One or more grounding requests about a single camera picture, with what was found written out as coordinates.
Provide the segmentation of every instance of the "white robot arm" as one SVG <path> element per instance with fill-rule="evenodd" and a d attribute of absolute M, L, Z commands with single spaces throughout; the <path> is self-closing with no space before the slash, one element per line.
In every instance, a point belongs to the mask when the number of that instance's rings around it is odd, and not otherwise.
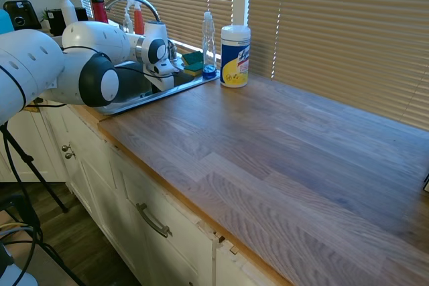
<path fill-rule="evenodd" d="M 0 124 L 37 96 L 106 106 L 120 87 L 115 65 L 128 60 L 143 63 L 143 71 L 153 75 L 147 79 L 160 90 L 170 89 L 175 67 L 168 59 L 166 26 L 149 21 L 145 30 L 133 35 L 106 23 L 77 21 L 64 30 L 64 51 L 32 29 L 0 35 Z"/>

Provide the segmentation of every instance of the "red bottle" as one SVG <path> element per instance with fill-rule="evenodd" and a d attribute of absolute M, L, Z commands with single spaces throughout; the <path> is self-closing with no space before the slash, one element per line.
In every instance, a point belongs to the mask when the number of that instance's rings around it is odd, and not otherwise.
<path fill-rule="evenodd" d="M 145 34 L 145 22 L 141 14 L 140 3 L 134 2 L 134 33 L 138 35 Z"/>
<path fill-rule="evenodd" d="M 105 9 L 105 0 L 91 0 L 91 7 L 93 8 L 94 20 L 109 23 Z"/>

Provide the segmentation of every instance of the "white bottle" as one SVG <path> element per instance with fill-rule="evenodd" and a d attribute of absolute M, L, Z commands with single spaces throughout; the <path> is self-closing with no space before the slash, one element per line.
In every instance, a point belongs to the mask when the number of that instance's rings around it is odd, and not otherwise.
<path fill-rule="evenodd" d="M 66 26 L 78 21 L 78 16 L 76 15 L 76 9 L 73 6 L 73 3 L 70 0 L 61 0 L 61 12 L 66 23 Z"/>
<path fill-rule="evenodd" d="M 215 23 L 209 11 L 204 13 L 202 22 L 202 75 L 206 78 L 216 76 L 216 47 L 215 47 Z"/>
<path fill-rule="evenodd" d="M 128 14 L 128 9 L 134 4 L 134 1 L 128 0 L 127 6 L 125 7 L 125 16 L 123 18 L 123 31 L 125 33 L 134 33 L 133 21 Z"/>

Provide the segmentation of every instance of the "wooden countertop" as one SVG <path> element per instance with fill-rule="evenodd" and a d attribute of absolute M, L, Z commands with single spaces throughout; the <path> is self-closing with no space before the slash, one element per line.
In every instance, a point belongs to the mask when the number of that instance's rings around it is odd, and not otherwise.
<path fill-rule="evenodd" d="M 99 129 L 278 283 L 429 285 L 427 132 L 258 76 Z"/>

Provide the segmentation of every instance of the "kitchen sink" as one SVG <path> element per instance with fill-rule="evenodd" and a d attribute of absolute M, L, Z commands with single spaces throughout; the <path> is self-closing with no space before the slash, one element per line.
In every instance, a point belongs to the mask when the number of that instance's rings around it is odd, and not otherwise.
<path fill-rule="evenodd" d="M 143 66 L 136 62 L 126 62 L 116 66 L 119 82 L 121 84 L 115 100 L 104 107 L 94 109 L 104 115 L 122 113 L 134 109 L 143 104 L 165 98 L 188 90 L 189 88 L 216 80 L 220 73 L 213 78 L 203 76 L 191 76 L 183 72 L 174 73 L 174 87 L 170 90 L 160 92 L 141 72 Z"/>

